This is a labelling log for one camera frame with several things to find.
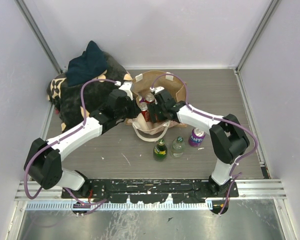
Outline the clear glass Chang bottle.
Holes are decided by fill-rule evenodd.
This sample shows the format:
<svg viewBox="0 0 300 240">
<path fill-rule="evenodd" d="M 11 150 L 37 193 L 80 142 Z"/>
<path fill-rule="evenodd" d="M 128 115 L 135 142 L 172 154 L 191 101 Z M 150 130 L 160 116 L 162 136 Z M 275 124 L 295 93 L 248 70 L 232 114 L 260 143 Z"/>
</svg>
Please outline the clear glass Chang bottle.
<svg viewBox="0 0 300 240">
<path fill-rule="evenodd" d="M 170 146 L 171 156 L 174 158 L 180 158 L 185 151 L 185 142 L 182 136 L 178 136 L 173 140 Z"/>
</svg>

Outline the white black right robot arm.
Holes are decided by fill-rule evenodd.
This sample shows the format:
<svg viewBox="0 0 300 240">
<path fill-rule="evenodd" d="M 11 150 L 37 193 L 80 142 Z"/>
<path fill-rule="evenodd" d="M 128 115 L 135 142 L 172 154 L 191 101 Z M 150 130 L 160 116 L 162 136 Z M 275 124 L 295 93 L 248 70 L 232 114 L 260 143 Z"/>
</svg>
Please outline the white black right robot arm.
<svg viewBox="0 0 300 240">
<path fill-rule="evenodd" d="M 217 157 L 215 168 L 208 179 L 210 193 L 221 197 L 227 191 L 235 160 L 243 156 L 250 141 L 243 127 L 233 114 L 227 116 L 209 115 L 185 101 L 176 102 L 168 90 L 159 87 L 150 89 L 154 95 L 159 115 L 180 124 L 190 125 L 208 134 L 214 154 Z"/>
</svg>

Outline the tan canvas tote bag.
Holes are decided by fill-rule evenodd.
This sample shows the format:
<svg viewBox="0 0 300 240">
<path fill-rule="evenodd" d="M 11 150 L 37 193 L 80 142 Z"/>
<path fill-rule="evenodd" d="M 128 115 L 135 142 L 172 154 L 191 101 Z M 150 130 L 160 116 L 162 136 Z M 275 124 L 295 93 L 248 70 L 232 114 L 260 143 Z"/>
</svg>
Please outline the tan canvas tote bag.
<svg viewBox="0 0 300 240">
<path fill-rule="evenodd" d="M 185 85 L 182 81 L 173 76 L 170 72 L 160 70 L 150 70 L 137 75 L 132 81 L 132 93 L 136 96 L 136 102 L 139 105 L 138 97 L 145 100 L 146 94 L 150 93 L 150 87 L 164 87 L 171 94 L 176 102 L 185 101 L 187 97 Z M 152 123 L 145 121 L 140 113 L 137 118 L 127 119 L 125 122 L 131 125 L 136 135 L 145 142 L 156 142 L 163 138 L 169 128 L 187 127 L 184 123 L 178 123 L 172 120 Z"/>
</svg>

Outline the green Perrier bottle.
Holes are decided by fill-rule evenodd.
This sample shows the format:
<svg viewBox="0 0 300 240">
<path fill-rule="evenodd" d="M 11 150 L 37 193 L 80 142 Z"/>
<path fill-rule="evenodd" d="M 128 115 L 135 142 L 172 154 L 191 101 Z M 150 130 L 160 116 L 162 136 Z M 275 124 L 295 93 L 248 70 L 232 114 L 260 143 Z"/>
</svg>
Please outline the green Perrier bottle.
<svg viewBox="0 0 300 240">
<path fill-rule="evenodd" d="M 163 138 L 158 140 L 158 143 L 153 148 L 153 157 L 156 161 L 163 161 L 167 157 L 168 148 Z"/>
</svg>

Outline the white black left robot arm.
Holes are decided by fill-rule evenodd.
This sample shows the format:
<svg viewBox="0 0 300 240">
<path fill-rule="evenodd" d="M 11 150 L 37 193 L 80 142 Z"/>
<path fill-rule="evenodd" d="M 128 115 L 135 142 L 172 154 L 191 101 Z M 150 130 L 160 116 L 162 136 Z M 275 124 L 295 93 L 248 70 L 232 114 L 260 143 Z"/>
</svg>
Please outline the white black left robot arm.
<svg viewBox="0 0 300 240">
<path fill-rule="evenodd" d="M 90 193 L 87 178 L 78 171 L 63 168 L 63 160 L 89 140 L 103 135 L 125 119 L 137 117 L 140 112 L 131 90 L 114 89 L 84 123 L 49 140 L 34 140 L 24 164 L 26 175 L 45 190 L 60 186 L 71 189 L 78 198 L 87 197 Z"/>
</svg>

